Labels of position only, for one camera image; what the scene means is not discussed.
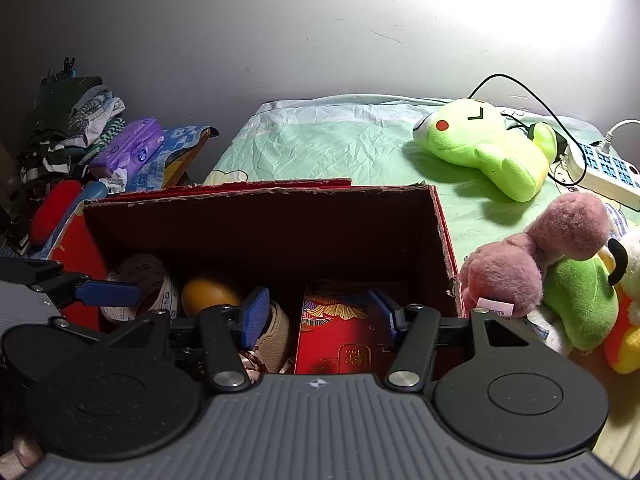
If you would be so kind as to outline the person's left hand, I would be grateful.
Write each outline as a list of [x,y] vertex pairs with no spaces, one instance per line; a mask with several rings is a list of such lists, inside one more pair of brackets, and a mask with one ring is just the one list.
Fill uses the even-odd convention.
[[17,480],[35,467],[43,458],[37,441],[26,436],[14,438],[12,448],[1,455],[0,477],[3,480]]

